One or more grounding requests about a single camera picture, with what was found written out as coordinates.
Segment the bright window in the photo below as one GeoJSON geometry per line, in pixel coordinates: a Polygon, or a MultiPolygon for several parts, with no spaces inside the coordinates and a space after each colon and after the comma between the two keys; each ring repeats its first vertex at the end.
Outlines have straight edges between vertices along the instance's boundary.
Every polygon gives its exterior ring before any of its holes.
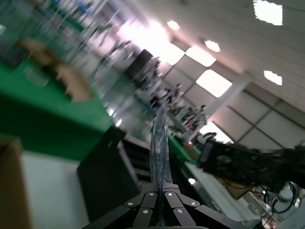
{"type": "Polygon", "coordinates": [[[220,97],[225,93],[232,83],[213,70],[206,70],[196,81],[198,85],[203,87],[215,97],[220,97]]]}
{"type": "Polygon", "coordinates": [[[205,67],[211,66],[216,61],[214,57],[197,46],[189,48],[185,54],[201,63],[205,67]]]}
{"type": "Polygon", "coordinates": [[[179,49],[177,46],[168,43],[164,46],[160,58],[163,61],[168,62],[170,65],[176,64],[184,56],[185,52],[179,49]]]}
{"type": "Polygon", "coordinates": [[[208,123],[208,125],[205,125],[204,127],[201,128],[200,133],[201,134],[206,134],[209,132],[216,132],[216,140],[227,143],[227,142],[232,142],[232,140],[225,135],[213,122],[208,123]]]}
{"type": "Polygon", "coordinates": [[[253,1],[255,17],[273,25],[283,25],[283,7],[264,0],[253,1]]]}

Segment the equipment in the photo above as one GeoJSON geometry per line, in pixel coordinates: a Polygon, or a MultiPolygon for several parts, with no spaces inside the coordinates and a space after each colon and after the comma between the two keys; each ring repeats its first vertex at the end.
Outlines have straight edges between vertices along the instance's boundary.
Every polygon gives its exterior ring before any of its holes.
{"type": "Polygon", "coordinates": [[[158,183],[143,185],[139,195],[83,229],[133,227],[138,229],[246,229],[242,224],[181,194],[178,186],[170,183],[164,184],[163,191],[160,191],[158,183]]]}
{"type": "Polygon", "coordinates": [[[248,186],[263,185],[278,193],[292,181],[305,188],[305,150],[248,149],[208,141],[199,158],[204,172],[248,186]]]}
{"type": "Polygon", "coordinates": [[[0,49],[0,60],[13,68],[17,68],[29,54],[24,48],[11,43],[3,37],[0,37],[0,49]]]}

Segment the green table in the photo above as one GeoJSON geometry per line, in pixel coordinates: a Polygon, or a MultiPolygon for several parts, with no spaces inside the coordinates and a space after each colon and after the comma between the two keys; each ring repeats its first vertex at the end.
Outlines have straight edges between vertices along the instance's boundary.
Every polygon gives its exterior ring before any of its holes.
{"type": "Polygon", "coordinates": [[[25,71],[0,62],[0,132],[19,136],[27,150],[83,160],[113,125],[99,98],[71,102],[54,81],[38,87],[25,71]]]}
{"type": "MultiPolygon", "coordinates": [[[[170,133],[168,134],[168,148],[170,154],[175,154],[176,157],[182,162],[189,161],[192,164],[197,164],[197,161],[194,160],[190,155],[188,155],[183,146],[170,133]]],[[[196,147],[195,151],[198,154],[201,153],[196,147]]]]}

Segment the transparent plastic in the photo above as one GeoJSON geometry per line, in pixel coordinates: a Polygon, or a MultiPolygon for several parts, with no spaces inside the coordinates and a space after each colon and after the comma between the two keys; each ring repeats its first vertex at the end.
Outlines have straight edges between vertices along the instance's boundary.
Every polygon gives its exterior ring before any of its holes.
{"type": "Polygon", "coordinates": [[[158,181],[160,190],[163,189],[164,182],[173,182],[169,163],[167,131],[167,104],[163,104],[155,118],[150,150],[151,176],[153,182],[158,181]]]}

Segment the cardboard box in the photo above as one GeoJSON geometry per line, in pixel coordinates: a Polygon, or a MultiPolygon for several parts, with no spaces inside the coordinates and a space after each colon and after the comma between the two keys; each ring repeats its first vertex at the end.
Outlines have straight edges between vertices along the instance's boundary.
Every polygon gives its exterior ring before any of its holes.
{"type": "Polygon", "coordinates": [[[65,87],[65,93],[72,101],[88,101],[94,97],[83,74],[66,64],[44,44],[30,38],[19,40],[18,44],[30,52],[30,60],[33,60],[38,67],[47,69],[48,74],[54,76],[65,87]]]}
{"type": "Polygon", "coordinates": [[[0,228],[32,229],[19,139],[0,135],[0,228]]]}

